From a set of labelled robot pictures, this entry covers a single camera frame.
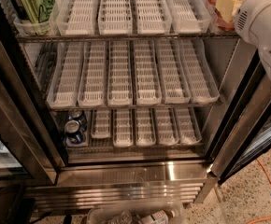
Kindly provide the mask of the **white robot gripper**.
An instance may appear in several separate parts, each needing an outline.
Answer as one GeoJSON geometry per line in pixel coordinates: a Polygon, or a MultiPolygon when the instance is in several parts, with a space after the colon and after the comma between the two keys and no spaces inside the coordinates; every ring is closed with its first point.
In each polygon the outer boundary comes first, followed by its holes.
{"type": "Polygon", "coordinates": [[[235,31],[247,43],[271,48],[271,0],[216,0],[226,22],[235,16],[235,31]]]}

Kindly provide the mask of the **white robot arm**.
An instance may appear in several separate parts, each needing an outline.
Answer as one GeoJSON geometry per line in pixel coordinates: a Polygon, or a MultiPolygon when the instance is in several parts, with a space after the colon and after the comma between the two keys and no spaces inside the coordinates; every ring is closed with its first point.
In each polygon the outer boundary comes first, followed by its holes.
{"type": "Polygon", "coordinates": [[[271,0],[216,0],[224,21],[233,21],[236,33],[254,45],[271,81],[271,0]]]}

